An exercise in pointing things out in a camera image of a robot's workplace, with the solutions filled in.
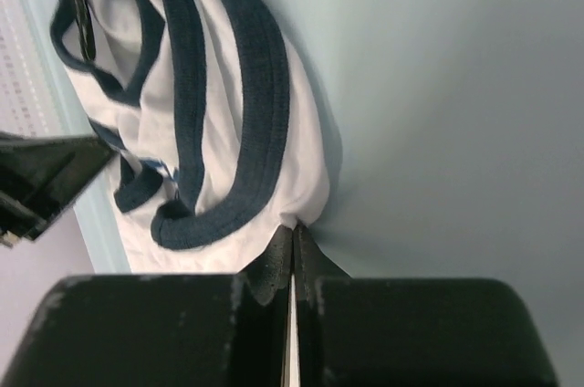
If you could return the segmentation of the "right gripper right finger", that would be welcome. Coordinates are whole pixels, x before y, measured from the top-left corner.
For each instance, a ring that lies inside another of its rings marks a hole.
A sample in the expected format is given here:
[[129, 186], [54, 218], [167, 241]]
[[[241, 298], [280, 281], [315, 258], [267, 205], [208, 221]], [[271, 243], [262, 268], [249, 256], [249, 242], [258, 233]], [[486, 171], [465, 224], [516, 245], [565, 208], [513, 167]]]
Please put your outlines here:
[[490, 278], [350, 277], [294, 232], [303, 386], [555, 386], [524, 300]]

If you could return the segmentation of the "white tank top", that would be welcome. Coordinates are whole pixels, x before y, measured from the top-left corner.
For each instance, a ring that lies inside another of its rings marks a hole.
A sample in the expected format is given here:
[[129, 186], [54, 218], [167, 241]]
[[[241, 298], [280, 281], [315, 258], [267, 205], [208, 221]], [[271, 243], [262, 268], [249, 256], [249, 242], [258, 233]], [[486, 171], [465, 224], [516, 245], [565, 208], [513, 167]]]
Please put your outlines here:
[[49, 35], [117, 154], [133, 272], [237, 272], [321, 216], [317, 105], [262, 0], [57, 0]]

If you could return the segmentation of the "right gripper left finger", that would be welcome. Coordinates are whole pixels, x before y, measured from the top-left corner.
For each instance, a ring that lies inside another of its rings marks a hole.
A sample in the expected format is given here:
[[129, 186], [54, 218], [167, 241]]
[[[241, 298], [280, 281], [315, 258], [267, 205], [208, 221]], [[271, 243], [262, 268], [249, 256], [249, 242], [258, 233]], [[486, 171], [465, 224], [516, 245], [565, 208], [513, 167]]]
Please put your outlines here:
[[68, 277], [38, 305], [4, 386], [279, 386], [292, 233], [234, 274]]

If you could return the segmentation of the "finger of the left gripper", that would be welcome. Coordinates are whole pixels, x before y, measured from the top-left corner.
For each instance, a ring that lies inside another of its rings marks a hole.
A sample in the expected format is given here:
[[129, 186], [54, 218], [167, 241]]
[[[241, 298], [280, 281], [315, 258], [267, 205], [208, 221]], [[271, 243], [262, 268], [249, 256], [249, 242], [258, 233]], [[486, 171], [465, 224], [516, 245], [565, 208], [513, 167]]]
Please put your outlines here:
[[114, 158], [96, 136], [1, 133], [1, 245], [34, 242]]

